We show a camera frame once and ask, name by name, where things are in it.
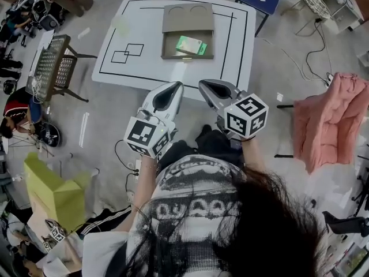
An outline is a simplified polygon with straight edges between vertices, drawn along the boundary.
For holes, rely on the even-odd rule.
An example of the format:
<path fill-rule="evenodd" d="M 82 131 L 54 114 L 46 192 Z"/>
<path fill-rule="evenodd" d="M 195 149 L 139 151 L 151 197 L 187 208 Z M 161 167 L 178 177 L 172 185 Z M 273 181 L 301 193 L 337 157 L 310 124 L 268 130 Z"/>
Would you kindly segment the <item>translucent plastic cup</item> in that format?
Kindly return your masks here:
<path fill-rule="evenodd" d="M 127 36 L 130 32 L 129 24 L 124 15 L 116 15 L 111 20 L 111 27 L 119 33 L 121 37 Z"/>

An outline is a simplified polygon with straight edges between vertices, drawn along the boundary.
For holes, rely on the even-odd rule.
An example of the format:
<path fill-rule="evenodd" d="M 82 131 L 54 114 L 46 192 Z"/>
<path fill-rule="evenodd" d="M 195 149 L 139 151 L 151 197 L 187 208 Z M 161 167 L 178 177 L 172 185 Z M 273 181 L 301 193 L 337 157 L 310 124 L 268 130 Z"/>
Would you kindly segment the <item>black white backpack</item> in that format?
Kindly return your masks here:
<path fill-rule="evenodd" d="M 35 0 L 31 8 L 34 25 L 45 31 L 58 28 L 60 26 L 60 10 L 60 6 L 55 2 L 49 3 L 46 0 Z"/>

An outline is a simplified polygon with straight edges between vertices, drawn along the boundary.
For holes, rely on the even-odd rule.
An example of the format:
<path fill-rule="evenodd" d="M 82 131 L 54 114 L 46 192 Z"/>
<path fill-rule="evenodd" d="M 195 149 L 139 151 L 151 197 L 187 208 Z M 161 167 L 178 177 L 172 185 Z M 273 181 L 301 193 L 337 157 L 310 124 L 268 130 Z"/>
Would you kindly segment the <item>yellow-green cardboard box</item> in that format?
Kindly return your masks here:
<path fill-rule="evenodd" d="M 64 180 L 35 152 L 30 152 L 24 160 L 24 169 L 28 195 L 40 204 L 48 219 L 56 220 L 67 231 L 85 222 L 85 190 L 93 177 L 90 171 Z"/>

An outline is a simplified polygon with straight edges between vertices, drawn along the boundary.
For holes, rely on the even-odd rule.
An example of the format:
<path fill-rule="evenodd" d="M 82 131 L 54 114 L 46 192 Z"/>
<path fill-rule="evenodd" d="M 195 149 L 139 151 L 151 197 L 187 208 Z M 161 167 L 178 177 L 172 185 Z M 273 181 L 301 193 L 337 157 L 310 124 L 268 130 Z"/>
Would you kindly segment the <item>white paper sheet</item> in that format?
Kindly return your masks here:
<path fill-rule="evenodd" d="M 51 31 L 46 31 L 42 34 L 42 37 L 40 39 L 40 42 L 39 42 L 39 45 L 37 47 L 38 50 L 43 50 L 43 49 L 48 49 L 50 44 L 51 44 L 51 41 L 54 37 L 54 33 L 55 31 L 54 30 L 51 30 Z"/>

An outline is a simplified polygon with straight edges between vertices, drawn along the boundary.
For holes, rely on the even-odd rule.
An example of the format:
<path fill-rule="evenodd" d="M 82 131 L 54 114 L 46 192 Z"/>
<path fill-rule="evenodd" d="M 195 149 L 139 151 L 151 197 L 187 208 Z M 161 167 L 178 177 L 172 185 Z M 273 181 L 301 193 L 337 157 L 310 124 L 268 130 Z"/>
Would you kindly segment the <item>person's right forearm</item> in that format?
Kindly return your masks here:
<path fill-rule="evenodd" d="M 266 166 L 257 139 L 255 137 L 250 139 L 242 138 L 241 145 L 245 165 L 253 170 L 265 172 Z"/>

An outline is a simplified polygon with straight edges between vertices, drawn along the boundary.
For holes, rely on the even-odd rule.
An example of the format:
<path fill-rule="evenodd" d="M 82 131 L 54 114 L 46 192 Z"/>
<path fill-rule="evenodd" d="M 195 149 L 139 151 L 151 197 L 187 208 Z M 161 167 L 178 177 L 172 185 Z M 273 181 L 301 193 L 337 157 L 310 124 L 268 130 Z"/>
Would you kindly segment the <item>person's black trousers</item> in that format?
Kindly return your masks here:
<path fill-rule="evenodd" d="M 165 169 L 187 155 L 195 154 L 220 159 L 239 168 L 243 167 L 244 159 L 241 150 L 232 148 L 226 135 L 219 130 L 213 130 L 210 125 L 203 126 L 195 142 L 197 148 L 190 147 L 184 140 L 173 143 L 159 160 L 161 169 Z"/>

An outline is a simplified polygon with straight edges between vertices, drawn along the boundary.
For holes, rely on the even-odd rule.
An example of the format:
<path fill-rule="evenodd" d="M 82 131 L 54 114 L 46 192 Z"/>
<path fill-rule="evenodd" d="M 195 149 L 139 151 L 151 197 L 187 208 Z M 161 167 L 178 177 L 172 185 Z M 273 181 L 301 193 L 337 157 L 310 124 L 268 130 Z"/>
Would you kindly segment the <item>black helmet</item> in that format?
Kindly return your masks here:
<path fill-rule="evenodd" d="M 11 95 L 17 90 L 17 81 L 16 80 L 6 80 L 3 83 L 3 92 L 6 95 Z"/>

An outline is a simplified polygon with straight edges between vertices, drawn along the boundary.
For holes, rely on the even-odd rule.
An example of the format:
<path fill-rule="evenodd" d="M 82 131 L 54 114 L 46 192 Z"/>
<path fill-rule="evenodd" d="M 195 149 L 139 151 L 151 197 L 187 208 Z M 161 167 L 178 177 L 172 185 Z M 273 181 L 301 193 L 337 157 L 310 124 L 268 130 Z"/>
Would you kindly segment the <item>black mesh metal table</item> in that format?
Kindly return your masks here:
<path fill-rule="evenodd" d="M 33 96 L 36 103 L 49 102 L 54 95 L 68 94 L 80 101 L 88 103 L 88 99 L 80 97 L 69 89 L 71 78 L 80 58 L 97 56 L 80 54 L 70 45 L 71 37 L 56 35 L 49 48 L 36 53 L 25 89 Z"/>

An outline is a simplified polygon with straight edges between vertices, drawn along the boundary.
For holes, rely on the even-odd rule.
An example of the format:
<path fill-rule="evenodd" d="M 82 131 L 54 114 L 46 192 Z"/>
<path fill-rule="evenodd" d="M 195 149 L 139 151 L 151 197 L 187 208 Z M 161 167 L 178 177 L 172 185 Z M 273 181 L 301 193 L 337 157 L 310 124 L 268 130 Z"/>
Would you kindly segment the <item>green packet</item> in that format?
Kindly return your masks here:
<path fill-rule="evenodd" d="M 208 45 L 201 40 L 188 36 L 180 36 L 175 48 L 177 51 L 185 54 L 204 55 L 207 46 Z"/>

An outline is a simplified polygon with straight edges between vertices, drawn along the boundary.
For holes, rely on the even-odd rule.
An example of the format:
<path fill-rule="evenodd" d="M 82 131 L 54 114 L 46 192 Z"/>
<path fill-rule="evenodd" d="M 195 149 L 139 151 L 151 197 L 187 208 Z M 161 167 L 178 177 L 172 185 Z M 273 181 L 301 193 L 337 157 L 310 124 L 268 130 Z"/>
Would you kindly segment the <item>black round bag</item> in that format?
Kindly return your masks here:
<path fill-rule="evenodd" d="M 60 146 L 62 141 L 59 129 L 50 122 L 39 122 L 36 126 L 36 135 L 39 141 L 53 148 Z"/>

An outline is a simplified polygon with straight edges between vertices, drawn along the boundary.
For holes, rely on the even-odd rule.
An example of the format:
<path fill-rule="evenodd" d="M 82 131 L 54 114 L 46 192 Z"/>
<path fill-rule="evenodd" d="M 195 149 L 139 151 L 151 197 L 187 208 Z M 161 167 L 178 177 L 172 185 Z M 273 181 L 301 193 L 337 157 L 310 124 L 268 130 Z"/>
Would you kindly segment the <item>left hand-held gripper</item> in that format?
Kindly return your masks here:
<path fill-rule="evenodd" d="M 135 117 L 131 117 L 123 141 L 136 153 L 156 158 L 178 131 L 174 119 L 179 112 L 184 85 L 163 84 L 150 91 Z"/>

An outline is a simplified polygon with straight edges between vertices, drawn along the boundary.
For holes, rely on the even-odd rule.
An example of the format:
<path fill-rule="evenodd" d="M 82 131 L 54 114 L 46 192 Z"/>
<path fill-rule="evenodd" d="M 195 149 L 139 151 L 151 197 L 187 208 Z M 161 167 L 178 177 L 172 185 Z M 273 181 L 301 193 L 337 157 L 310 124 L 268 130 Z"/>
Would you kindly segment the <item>white desk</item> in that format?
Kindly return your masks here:
<path fill-rule="evenodd" d="M 318 25 L 325 25 L 337 35 L 346 29 L 355 29 L 364 20 L 355 0 L 324 0 L 324 2 L 330 10 L 331 18 L 329 19 L 322 19 L 314 14 L 304 0 L 297 0 L 292 5 L 290 10 L 301 11 L 303 8 L 307 8 L 312 14 L 312 17 L 295 33 L 296 35 L 299 36 L 301 31 L 308 25 L 313 25 L 314 21 L 317 21 Z"/>

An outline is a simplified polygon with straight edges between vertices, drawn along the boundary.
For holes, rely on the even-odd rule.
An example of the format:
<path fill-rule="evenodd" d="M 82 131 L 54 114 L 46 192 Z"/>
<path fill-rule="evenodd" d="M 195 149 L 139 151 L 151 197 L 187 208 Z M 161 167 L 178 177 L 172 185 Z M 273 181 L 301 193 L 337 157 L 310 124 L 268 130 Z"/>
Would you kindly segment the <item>person's left forearm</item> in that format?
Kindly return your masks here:
<path fill-rule="evenodd" d="M 136 215 L 140 209 L 151 199 L 152 194 L 156 188 L 156 173 L 157 173 L 157 159 L 142 157 L 140 174 L 138 179 L 137 189 L 134 197 L 134 207 L 132 209 L 132 221 L 133 225 Z"/>

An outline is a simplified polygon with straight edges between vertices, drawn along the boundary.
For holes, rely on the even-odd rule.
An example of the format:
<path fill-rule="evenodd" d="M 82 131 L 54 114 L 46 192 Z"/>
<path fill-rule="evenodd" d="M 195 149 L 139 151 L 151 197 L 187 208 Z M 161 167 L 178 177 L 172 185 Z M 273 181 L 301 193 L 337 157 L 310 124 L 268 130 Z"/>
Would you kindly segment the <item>pink jacket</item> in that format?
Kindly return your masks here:
<path fill-rule="evenodd" d="M 293 156 L 309 174 L 325 164 L 351 164 L 369 107 L 369 81 L 336 73 L 326 92 L 293 104 Z"/>

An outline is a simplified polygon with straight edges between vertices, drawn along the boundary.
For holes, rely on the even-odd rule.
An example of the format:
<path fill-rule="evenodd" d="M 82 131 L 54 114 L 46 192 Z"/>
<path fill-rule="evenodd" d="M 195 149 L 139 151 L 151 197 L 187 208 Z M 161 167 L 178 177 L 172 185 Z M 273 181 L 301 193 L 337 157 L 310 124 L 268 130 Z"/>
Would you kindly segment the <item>person's black white printed shirt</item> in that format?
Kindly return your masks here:
<path fill-rule="evenodd" d="M 82 277 L 321 277 L 322 238 L 280 177 L 188 155 L 129 231 L 84 238 Z"/>

